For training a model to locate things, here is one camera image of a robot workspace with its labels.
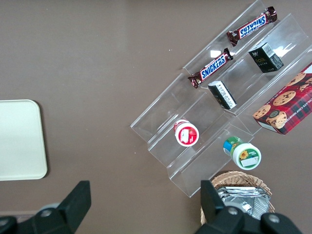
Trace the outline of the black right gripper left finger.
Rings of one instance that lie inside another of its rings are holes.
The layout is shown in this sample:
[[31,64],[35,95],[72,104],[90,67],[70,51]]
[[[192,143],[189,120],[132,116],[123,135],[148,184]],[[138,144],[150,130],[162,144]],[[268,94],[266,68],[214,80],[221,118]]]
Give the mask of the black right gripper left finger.
[[91,207],[90,181],[80,181],[55,208],[46,208],[18,223],[14,216],[0,218],[2,234],[74,234]]

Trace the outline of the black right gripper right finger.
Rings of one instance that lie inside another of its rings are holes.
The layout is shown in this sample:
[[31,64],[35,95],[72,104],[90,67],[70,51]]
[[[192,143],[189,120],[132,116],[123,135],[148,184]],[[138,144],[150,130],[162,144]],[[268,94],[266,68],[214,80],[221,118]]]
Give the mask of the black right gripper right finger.
[[201,208],[207,222],[197,234],[301,234],[285,215],[265,213],[257,220],[233,206],[225,206],[209,180],[201,181]]

